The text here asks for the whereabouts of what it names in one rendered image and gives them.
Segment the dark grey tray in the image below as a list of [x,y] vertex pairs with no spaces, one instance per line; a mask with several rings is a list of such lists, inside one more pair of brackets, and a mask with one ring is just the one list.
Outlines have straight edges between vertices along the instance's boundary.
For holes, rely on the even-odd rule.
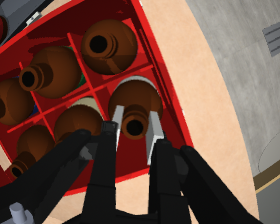
[[8,25],[7,36],[0,44],[0,47],[21,32],[27,26],[26,22],[36,12],[42,12],[53,1],[54,0],[0,0],[0,16],[6,19]]

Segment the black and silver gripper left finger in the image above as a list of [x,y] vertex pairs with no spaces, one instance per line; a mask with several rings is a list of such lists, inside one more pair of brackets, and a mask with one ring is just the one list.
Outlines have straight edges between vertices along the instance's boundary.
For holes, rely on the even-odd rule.
[[100,135],[74,131],[0,187],[0,224],[42,224],[89,160],[94,163],[79,224],[116,224],[116,152],[123,110],[117,105],[112,121],[102,122]]

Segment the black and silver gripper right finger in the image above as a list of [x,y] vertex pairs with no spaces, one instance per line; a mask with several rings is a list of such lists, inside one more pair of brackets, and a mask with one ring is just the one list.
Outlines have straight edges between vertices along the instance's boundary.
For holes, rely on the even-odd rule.
[[199,224],[263,224],[248,213],[195,148],[172,146],[154,111],[149,114],[146,149],[148,214],[157,213],[158,224],[192,224],[189,207]]

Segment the red plastic crate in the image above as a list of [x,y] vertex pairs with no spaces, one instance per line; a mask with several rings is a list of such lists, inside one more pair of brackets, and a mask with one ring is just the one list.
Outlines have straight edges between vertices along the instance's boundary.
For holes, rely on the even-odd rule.
[[[127,70],[117,75],[106,76],[93,72],[81,56],[80,46],[84,33],[91,25],[104,19],[126,23],[138,40],[136,60]],[[138,33],[141,37],[138,37]],[[151,80],[159,92],[163,102],[160,124],[172,146],[177,149],[183,145],[194,147],[172,80],[139,0],[71,0],[58,7],[0,47],[0,82],[19,76],[37,52],[56,45],[73,48],[87,82],[58,99],[47,99],[30,91],[39,111],[17,125],[0,123],[0,145],[11,164],[17,157],[17,140],[24,131],[43,118],[54,139],[57,118],[81,97],[93,96],[104,120],[110,120],[108,102],[113,91],[121,80],[135,74]],[[115,183],[147,174],[149,168],[145,136],[132,140],[120,132]]]

